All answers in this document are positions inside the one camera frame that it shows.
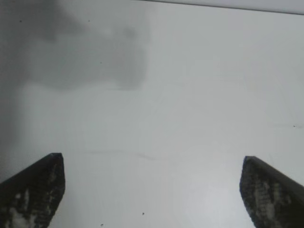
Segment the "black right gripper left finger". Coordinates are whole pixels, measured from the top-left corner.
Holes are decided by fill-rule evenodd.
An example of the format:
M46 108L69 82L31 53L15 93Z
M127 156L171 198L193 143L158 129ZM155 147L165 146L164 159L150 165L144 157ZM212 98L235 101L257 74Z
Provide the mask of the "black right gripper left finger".
M63 155L50 153L0 184L0 226L49 227L65 188Z

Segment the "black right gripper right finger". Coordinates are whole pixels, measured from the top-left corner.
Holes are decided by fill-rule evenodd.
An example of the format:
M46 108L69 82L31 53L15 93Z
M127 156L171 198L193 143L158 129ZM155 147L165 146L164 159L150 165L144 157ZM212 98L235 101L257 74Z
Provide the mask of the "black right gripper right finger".
M256 228L302 228L304 187L256 156L245 156L239 191Z

